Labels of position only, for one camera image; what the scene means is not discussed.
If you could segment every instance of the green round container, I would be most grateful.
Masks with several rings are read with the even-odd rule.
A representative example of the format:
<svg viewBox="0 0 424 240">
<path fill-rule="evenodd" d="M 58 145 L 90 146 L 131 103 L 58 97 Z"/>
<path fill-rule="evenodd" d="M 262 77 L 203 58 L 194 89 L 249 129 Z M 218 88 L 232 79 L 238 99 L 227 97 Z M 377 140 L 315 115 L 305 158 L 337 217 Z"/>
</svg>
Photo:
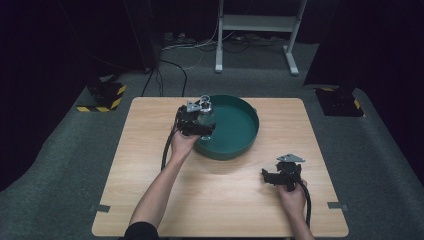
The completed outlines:
<svg viewBox="0 0 424 240">
<path fill-rule="evenodd" d="M 246 101 L 229 95 L 210 96 L 212 122 L 216 128 L 210 140 L 199 139 L 194 149 L 216 160 L 229 160 L 246 152 L 256 139 L 259 118 Z"/>
</svg>

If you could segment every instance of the table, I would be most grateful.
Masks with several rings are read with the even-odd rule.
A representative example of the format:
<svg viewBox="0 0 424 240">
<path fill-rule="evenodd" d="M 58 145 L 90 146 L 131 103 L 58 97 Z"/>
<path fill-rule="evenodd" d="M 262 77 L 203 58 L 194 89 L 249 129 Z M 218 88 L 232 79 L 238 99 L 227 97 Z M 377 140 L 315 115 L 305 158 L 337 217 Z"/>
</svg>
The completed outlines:
<svg viewBox="0 0 424 240">
<path fill-rule="evenodd" d="M 272 31 L 291 33 L 289 43 L 288 45 L 283 46 L 283 51 L 291 74 L 294 76 L 299 75 L 299 70 L 296 66 L 296 62 L 294 61 L 292 50 L 300 23 L 302 22 L 306 2 L 307 0 L 300 0 L 296 16 L 255 16 L 224 14 L 224 0 L 219 0 L 218 44 L 216 48 L 215 72 L 221 73 L 223 68 L 223 30 Z"/>
<path fill-rule="evenodd" d="M 260 119 L 253 146 L 228 161 L 193 151 L 184 163 L 159 226 L 161 237 L 292 236 L 278 193 L 261 169 L 275 172 L 276 158 L 288 153 L 306 160 L 302 177 L 312 199 L 311 230 L 316 237 L 343 237 L 348 227 L 312 126 L 300 99 L 243 98 Z M 175 113 L 186 98 L 135 98 L 132 102 L 92 227 L 96 236 L 122 236 L 140 197 L 160 171 Z"/>
</svg>

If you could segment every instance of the gray carpet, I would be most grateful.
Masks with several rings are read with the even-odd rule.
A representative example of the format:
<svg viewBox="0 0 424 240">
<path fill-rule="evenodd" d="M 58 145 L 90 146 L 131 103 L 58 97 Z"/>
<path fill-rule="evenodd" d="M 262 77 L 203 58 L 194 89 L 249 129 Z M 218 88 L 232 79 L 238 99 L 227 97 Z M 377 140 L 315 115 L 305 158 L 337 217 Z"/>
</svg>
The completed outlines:
<svg viewBox="0 0 424 240">
<path fill-rule="evenodd" d="M 326 117 L 312 86 L 303 87 L 317 47 L 295 45 L 297 77 L 288 71 L 281 46 L 224 53 L 221 74 L 214 72 L 213 51 L 167 50 L 161 58 L 187 68 L 187 97 L 301 98 L 339 200 L 348 207 L 345 239 L 424 239 L 423 187 L 366 94 L 354 92 L 366 117 Z M 159 69 L 164 96 L 181 96 L 182 72 L 163 62 Z M 102 239 L 91 233 L 95 212 L 90 208 L 100 202 L 131 100 L 140 96 L 147 79 L 142 73 L 122 75 L 118 81 L 127 90 L 114 112 L 69 110 L 31 169 L 0 192 L 1 240 Z M 156 74 L 144 96 L 159 96 L 155 79 Z"/>
</svg>

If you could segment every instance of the black stand base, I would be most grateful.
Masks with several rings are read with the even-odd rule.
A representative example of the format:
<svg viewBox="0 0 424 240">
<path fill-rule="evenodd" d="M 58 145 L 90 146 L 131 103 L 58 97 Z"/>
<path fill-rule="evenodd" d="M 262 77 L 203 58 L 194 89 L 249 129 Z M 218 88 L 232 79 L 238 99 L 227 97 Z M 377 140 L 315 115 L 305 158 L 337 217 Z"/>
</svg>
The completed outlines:
<svg viewBox="0 0 424 240">
<path fill-rule="evenodd" d="M 337 90 L 316 88 L 315 94 L 325 116 L 364 116 L 361 106 L 351 93 L 341 96 Z"/>
<path fill-rule="evenodd" d="M 99 83 L 87 86 L 77 101 L 80 112 L 109 112 L 116 110 L 126 86 L 121 83 Z"/>
</svg>

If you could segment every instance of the black sleeve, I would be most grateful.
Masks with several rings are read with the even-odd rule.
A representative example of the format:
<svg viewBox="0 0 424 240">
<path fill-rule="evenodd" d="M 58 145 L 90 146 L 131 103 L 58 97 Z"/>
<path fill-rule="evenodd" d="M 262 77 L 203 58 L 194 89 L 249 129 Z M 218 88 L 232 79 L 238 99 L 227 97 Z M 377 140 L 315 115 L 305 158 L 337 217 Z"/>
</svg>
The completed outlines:
<svg viewBox="0 0 424 240">
<path fill-rule="evenodd" d="M 125 231 L 124 240 L 158 240 L 157 229 L 148 222 L 136 222 Z"/>
</svg>

